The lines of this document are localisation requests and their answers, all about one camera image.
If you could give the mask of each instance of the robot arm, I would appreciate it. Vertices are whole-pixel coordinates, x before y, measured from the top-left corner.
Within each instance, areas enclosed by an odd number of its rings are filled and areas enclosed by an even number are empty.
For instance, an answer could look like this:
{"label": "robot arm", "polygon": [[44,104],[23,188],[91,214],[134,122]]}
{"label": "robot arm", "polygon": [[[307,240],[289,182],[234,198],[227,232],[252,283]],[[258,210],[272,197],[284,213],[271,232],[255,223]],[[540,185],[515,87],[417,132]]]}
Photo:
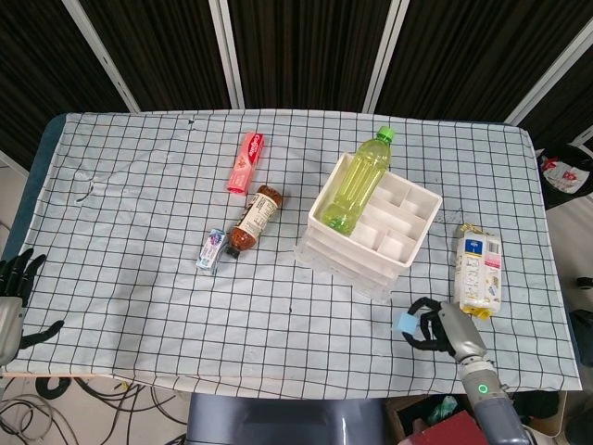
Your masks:
{"label": "robot arm", "polygon": [[59,321],[39,334],[22,336],[22,323],[33,289],[37,270],[45,261],[45,255],[29,264],[33,249],[5,262],[0,261],[0,366],[12,362],[19,350],[42,343],[53,337],[64,325]]}
{"label": "robot arm", "polygon": [[425,340],[407,333],[404,338],[416,349],[446,351],[457,361],[461,383],[490,445],[531,445],[498,374],[484,358],[486,345],[472,319],[455,305],[427,298],[417,300],[408,313],[422,306],[430,310],[421,315]]}

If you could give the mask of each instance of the white plastic organizer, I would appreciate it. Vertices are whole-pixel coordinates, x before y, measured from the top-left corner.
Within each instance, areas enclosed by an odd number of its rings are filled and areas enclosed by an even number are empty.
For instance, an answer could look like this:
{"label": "white plastic organizer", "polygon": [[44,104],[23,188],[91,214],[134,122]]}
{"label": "white plastic organizer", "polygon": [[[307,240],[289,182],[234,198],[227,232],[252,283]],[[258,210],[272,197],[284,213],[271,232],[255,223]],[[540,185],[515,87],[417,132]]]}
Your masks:
{"label": "white plastic organizer", "polygon": [[368,298],[389,300],[397,277],[410,268],[442,197],[386,172],[350,237],[320,221],[354,157],[344,154],[309,211],[307,232],[296,261],[313,270],[338,273]]}

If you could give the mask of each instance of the snack package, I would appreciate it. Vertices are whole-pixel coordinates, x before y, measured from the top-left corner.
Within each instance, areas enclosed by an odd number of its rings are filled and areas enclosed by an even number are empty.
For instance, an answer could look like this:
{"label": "snack package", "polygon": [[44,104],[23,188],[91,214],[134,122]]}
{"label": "snack package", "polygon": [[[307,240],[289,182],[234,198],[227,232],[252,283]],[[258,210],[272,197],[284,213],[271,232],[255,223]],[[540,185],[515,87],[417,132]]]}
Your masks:
{"label": "snack package", "polygon": [[485,320],[500,310],[502,243],[471,224],[464,224],[461,233],[453,301],[462,311]]}

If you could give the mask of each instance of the white grid tablecloth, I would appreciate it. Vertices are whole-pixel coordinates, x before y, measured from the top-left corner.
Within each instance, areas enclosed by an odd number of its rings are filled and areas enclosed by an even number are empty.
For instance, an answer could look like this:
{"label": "white grid tablecloth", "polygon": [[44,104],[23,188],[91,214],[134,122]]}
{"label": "white grid tablecloth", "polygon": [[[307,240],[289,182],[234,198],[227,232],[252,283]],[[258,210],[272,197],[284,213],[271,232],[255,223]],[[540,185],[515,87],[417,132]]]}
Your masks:
{"label": "white grid tablecloth", "polygon": [[[397,132],[391,170],[443,196],[391,305],[293,256],[339,155],[384,124]],[[251,189],[277,188],[284,207],[257,248],[197,275],[206,234],[230,229],[246,204],[225,186],[249,130],[266,134]],[[476,321],[501,380],[579,389],[525,131],[323,111],[71,114],[25,242],[48,255],[25,333],[66,324],[7,370],[255,397],[462,392],[454,361],[412,350],[392,322],[419,297],[449,298],[463,222],[503,240],[502,309]]]}

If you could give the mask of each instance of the small toothpaste box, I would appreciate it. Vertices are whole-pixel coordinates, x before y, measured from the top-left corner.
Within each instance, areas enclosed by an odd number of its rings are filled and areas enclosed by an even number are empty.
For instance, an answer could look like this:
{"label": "small toothpaste box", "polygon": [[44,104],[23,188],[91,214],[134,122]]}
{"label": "small toothpaste box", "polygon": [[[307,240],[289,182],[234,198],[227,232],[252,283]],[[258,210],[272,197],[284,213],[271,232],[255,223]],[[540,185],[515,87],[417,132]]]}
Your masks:
{"label": "small toothpaste box", "polygon": [[249,132],[243,138],[239,147],[237,160],[226,189],[231,193],[246,196],[251,184],[251,178],[256,170],[259,155],[263,149],[263,134]]}
{"label": "small toothpaste box", "polygon": [[204,247],[200,251],[200,258],[197,260],[196,265],[201,273],[213,275],[216,273],[216,269],[219,265],[219,259],[221,252],[226,246],[227,235],[221,229],[212,229],[206,241],[204,241]]}

